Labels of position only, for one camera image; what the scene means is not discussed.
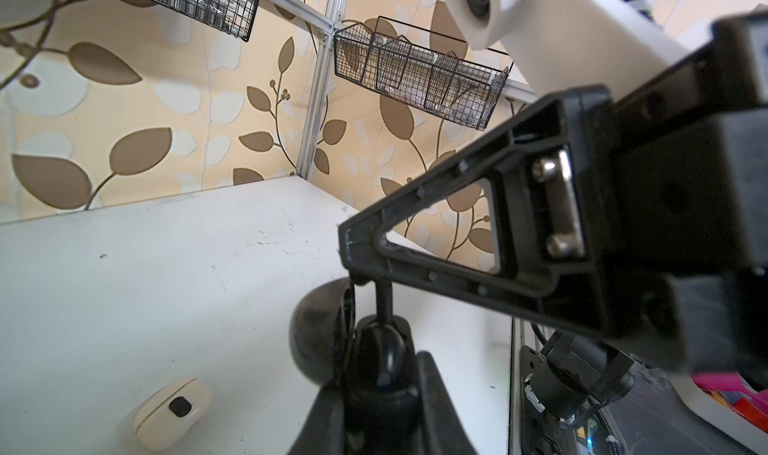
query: screw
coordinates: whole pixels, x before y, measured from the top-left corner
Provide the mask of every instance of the screw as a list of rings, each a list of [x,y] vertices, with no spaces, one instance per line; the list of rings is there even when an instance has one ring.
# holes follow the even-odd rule
[[[554,233],[547,237],[547,253],[552,258],[567,258],[573,253],[573,236]]]
[[[552,180],[559,171],[560,166],[554,158],[540,158],[533,162],[533,167],[531,168],[533,180],[539,183]]]

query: white tabletop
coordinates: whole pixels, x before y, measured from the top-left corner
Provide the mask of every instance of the white tabletop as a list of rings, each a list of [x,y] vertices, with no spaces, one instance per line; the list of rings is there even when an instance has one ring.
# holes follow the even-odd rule
[[[132,412],[185,375],[214,405],[167,453],[287,451],[317,393],[290,315],[346,276],[336,227],[354,213],[289,177],[0,226],[0,452],[143,453]],[[373,313],[372,284],[357,293]],[[506,453],[510,318],[400,285],[395,312],[478,453]]]

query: black cable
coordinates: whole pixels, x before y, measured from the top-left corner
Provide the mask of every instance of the black cable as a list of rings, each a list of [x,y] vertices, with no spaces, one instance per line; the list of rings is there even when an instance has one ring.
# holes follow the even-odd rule
[[[546,345],[547,337],[545,337],[544,334],[542,333],[542,329],[539,328],[538,325],[536,324],[531,324],[531,328],[533,328],[534,335],[536,335],[536,338],[538,338],[538,340],[542,342],[542,345]]]

